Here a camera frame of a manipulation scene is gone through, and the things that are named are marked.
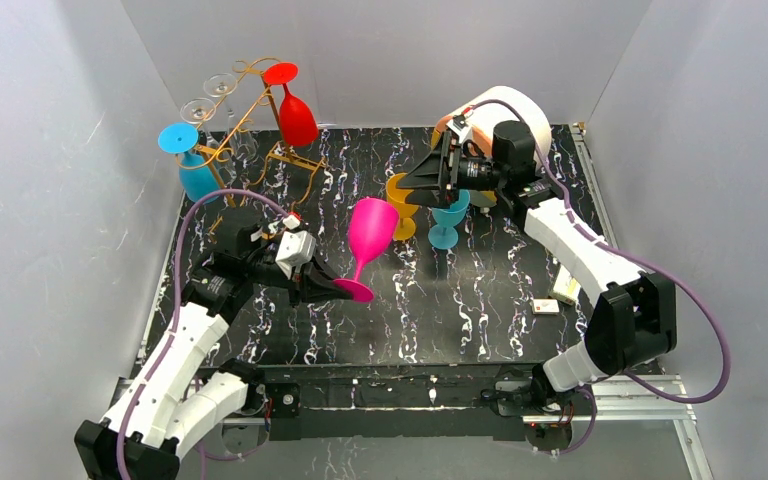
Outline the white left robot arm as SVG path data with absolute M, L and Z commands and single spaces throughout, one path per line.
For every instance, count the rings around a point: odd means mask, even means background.
M 100 421 L 84 421 L 75 434 L 91 479 L 173 479 L 192 447 L 247 404 L 263 373 L 238 360 L 211 374 L 201 391 L 184 395 L 255 287 L 283 289 L 293 306 L 351 297 L 295 214 L 268 225 L 244 212 L 185 278 L 179 316 L 133 383 Z

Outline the magenta plastic wine glass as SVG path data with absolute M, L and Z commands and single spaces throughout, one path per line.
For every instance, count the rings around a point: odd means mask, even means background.
M 348 228 L 348 244 L 355 260 L 350 278 L 338 278 L 335 284 L 348 291 L 358 303 L 371 302 L 375 294 L 360 281 L 364 268 L 390 245 L 400 216 L 385 200 L 367 197 L 355 205 Z

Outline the light blue plastic wine glass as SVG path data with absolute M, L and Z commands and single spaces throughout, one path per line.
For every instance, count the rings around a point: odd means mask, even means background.
M 457 200 L 448 208 L 432 208 L 435 224 L 428 231 L 428 240 L 435 249 L 448 250 L 457 245 L 459 234 L 456 230 L 470 204 L 467 190 L 460 190 Z

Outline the red plastic wine glass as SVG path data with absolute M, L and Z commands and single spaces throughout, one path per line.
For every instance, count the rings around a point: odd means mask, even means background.
M 291 147 L 304 147 L 318 138 L 319 129 L 310 107 L 290 92 L 289 83 L 297 75 L 297 65 L 279 62 L 269 67 L 262 78 L 268 86 L 280 86 L 283 89 L 278 125 L 284 141 Z

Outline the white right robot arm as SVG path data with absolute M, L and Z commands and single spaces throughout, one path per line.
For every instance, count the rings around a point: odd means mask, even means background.
M 496 124 L 488 153 L 472 139 L 459 138 L 465 128 L 463 120 L 455 119 L 429 154 L 399 180 L 399 188 L 409 192 L 407 202 L 444 208 L 461 191 L 493 192 L 510 221 L 571 273 L 593 307 L 582 340 L 535 366 L 525 386 L 485 391 L 483 397 L 545 407 L 578 387 L 673 350 L 674 282 L 607 251 L 567 205 L 554 175 L 537 170 L 545 157 L 530 127 L 519 120 Z

